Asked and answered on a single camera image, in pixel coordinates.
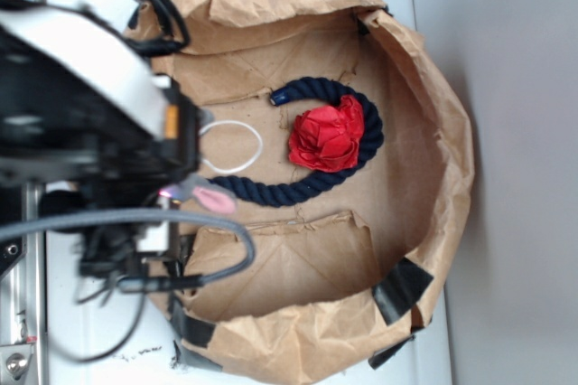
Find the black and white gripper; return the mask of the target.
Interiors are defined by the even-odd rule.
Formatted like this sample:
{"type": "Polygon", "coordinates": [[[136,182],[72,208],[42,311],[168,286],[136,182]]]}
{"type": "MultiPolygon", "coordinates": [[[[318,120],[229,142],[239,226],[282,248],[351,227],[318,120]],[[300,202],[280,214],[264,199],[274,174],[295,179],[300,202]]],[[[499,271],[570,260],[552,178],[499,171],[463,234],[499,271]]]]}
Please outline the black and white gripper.
{"type": "Polygon", "coordinates": [[[72,181],[141,207],[200,165],[200,111],[94,17],[1,0],[1,184],[72,181]]]}

